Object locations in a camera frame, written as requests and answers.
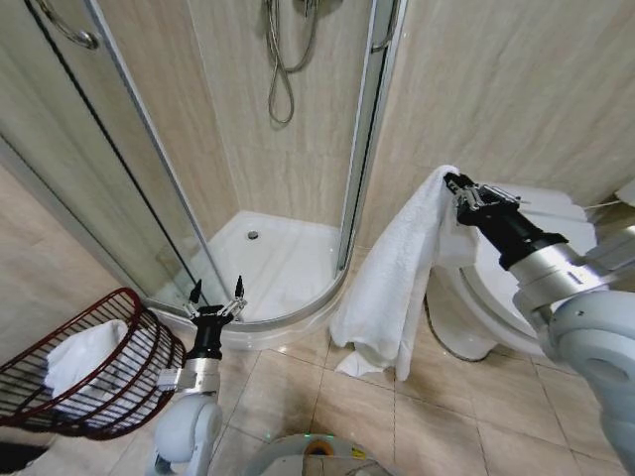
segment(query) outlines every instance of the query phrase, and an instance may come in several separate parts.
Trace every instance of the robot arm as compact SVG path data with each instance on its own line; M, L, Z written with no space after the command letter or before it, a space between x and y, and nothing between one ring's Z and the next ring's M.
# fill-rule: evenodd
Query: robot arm
M185 476L205 476L214 442L220 435L220 333L247 301L241 278L238 278L234 299L226 306L206 305L196 309L200 290L201 281L198 281L186 304L196 326L194 345L186 355L186 364L180 369L164 369L159 374L159 389L186 395L171 405L157 422L155 449L146 467L146 476L176 475L173 463L188 463Z
M635 294L606 288L635 274L635 226L580 256L523 216L518 197L465 175L444 180L457 221L478 227L501 253L499 264L518 280L514 303L545 353L586 378L606 438L635 474Z

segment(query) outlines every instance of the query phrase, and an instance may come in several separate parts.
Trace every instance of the floor tile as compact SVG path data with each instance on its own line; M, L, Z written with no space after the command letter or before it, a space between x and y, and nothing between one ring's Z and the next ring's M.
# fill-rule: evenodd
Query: floor tile
M489 476L578 476L568 448L480 421Z
M396 394L396 466L412 476L486 475L476 421Z
M253 351L222 351L222 360L218 366L220 372L218 404L222 408L224 423L231 418L259 355L260 352Z
M511 357L512 359L520 359L531 361L532 357L529 354L524 352L519 352L514 349L510 349L509 347L505 347L504 345L497 345L492 349L494 354L504 355L505 357Z
M339 362L344 360L344 357L354 350L353 344L349 343L345 347L337 347L331 341L328 346L328 355L326 355L324 367L328 370L335 370ZM383 372L364 374L357 378L369 384L383 387L384 389L393 390L395 388L395 370L393 368L386 369Z
M270 441L311 426L323 368L265 350L229 424Z
M474 414L551 443L567 442L531 362L490 354L467 364Z
M57 436L49 450L20 475L106 476L134 437L134 432L108 441Z
M556 369L562 372L567 372L568 374L577 375L577 372L569 365L563 362L557 364L556 362L553 362L551 359L545 356L532 355L532 362L534 362L534 364L536 365L541 365L550 369Z
M627 476L626 470L619 463L591 458L576 452L573 456L582 476Z
M328 327L323 325L317 331L290 344L281 345L274 350L285 355L296 357L310 364L324 366L328 353L330 334Z
M572 450L617 461L599 423L599 403L586 381L579 376L537 366L567 441Z
M380 462L393 461L394 394L344 374L324 371L311 431L359 443Z
M207 474L209 476L240 474L247 462L266 444L258 438L228 426L220 439Z
M410 375L405 382L395 382L395 391L472 417L466 369L468 364L445 351L421 322Z

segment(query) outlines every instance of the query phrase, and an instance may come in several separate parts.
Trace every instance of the shower handle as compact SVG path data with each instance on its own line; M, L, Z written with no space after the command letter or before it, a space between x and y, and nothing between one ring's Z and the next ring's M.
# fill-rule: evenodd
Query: shower handle
M390 42L395 35L395 29L397 28L397 12L399 11L399 4L401 0L393 0L393 8L390 12L390 23L388 24L388 32L386 32L386 36L384 39L373 46L370 49L370 53L377 53L385 50L390 45Z
M36 0L42 13L49 19L60 32L76 45L86 48L87 50L96 50L99 47L97 37L86 30L75 30L62 18L62 16L53 8L49 0Z

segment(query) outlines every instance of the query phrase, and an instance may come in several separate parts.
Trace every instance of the white towel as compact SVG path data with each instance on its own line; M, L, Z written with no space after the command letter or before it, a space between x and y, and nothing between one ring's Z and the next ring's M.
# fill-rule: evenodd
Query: white towel
M52 389L53 397L65 392L101 365L121 342L126 332L125 322L111 320L72 335L53 349L48 355L49 370L45 378L45 385ZM57 404L56 410L71 418L83 417L113 399L148 360L155 340L154 334L155 329L136 330L131 337L131 343L128 343L123 352L108 366L111 373L102 372L98 378L82 386L71 398ZM146 380L143 387L129 388L116 403L110 404L111 407L107 411L101 412L97 417L86 419L84 424L100 427L106 419L117 419L128 410L137 407L146 394L152 391L152 386L147 385L147 377L151 374L158 375L170 363L169 348L160 345L155 351L157 354L144 372ZM140 421L151 410L153 407L149 405L138 408L134 416L127 417L126 423Z
M47 356L49 370L44 381L53 390L53 398L99 367L127 331L128 326L123 320L110 320L72 335L53 349ZM80 391L96 399L103 397L104 393L90 385L83 386Z
M366 257L330 323L336 345L355 344L335 370L357 377L394 366L398 380L408 378L431 267L474 261L476 234L456 225L448 172L458 170L430 174Z

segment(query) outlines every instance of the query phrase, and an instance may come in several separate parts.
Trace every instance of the toilet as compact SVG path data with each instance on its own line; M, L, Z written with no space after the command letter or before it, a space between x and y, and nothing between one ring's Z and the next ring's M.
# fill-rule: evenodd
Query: toilet
M561 191L494 183L520 196L520 211L545 231L561 233L583 255L595 230L584 210ZM496 345L544 355L536 332L512 302L514 277L498 264L500 254L478 232L476 261L463 268L433 268L427 289L430 326L454 356L478 361Z

